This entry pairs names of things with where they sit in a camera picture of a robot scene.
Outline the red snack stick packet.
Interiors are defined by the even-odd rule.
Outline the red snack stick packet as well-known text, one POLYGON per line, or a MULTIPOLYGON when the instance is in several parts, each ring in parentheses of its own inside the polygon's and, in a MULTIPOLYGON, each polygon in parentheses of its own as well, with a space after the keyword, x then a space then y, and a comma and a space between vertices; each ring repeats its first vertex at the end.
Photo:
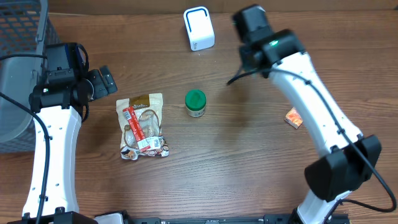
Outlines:
POLYGON ((141 152, 144 152, 146 150, 150 149, 150 143, 146 139, 144 132, 141 128, 141 125, 138 122, 138 119, 136 117, 136 114, 134 112, 133 107, 128 107, 123 109, 123 114, 126 117, 132 133, 135 137, 135 140, 137 142, 137 146, 141 152))

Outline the beige nut snack pouch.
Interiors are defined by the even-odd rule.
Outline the beige nut snack pouch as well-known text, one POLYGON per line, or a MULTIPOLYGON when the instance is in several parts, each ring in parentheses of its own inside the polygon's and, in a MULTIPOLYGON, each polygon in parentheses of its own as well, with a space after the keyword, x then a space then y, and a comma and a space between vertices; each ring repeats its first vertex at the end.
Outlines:
POLYGON ((167 157, 169 147, 162 134, 162 107, 163 95, 151 93, 134 98, 126 98, 116 101, 116 112, 122 131, 121 157, 132 161, 141 156, 167 157), (132 133, 131 127, 123 114, 123 109, 133 107, 144 135, 150 143, 150 149, 141 152, 132 133))

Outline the green lid jar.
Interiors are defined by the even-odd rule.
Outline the green lid jar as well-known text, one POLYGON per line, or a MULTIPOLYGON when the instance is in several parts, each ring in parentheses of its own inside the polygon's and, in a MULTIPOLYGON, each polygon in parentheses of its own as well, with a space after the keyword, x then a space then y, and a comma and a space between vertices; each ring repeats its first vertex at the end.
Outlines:
POLYGON ((205 114, 206 95, 201 90, 190 90, 185 96, 188 115, 199 118, 205 114))

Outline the orange small carton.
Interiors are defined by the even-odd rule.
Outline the orange small carton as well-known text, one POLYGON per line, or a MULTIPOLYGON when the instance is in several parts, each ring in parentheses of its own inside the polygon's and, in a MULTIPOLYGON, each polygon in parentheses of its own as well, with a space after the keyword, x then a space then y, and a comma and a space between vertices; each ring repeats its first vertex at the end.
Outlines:
POLYGON ((298 129, 302 123, 303 119, 297 112, 295 108, 292 108, 285 116, 284 121, 289 123, 291 126, 293 126, 295 129, 298 129))

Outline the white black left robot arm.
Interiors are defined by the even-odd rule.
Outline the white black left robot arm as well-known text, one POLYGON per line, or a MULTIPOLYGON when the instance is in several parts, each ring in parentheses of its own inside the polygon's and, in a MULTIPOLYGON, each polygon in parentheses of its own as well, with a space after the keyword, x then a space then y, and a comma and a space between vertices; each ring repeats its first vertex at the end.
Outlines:
POLYGON ((34 119, 32 180, 19 223, 96 223, 79 213, 75 193, 78 133, 90 113, 89 103, 117 92, 108 67, 91 70, 88 53, 78 43, 47 46, 45 80, 29 95, 29 106, 1 98, 34 119))

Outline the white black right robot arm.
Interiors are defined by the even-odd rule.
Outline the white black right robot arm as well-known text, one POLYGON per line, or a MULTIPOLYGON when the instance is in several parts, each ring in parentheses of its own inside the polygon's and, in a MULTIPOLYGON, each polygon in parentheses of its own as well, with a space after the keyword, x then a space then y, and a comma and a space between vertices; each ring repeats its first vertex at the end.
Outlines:
POLYGON ((261 6, 233 15, 247 74, 261 73, 289 99, 314 142, 319 159, 304 170, 310 188, 289 223, 325 223, 336 206, 369 180, 381 153, 375 135, 364 137, 320 80, 293 31, 272 30, 261 6))

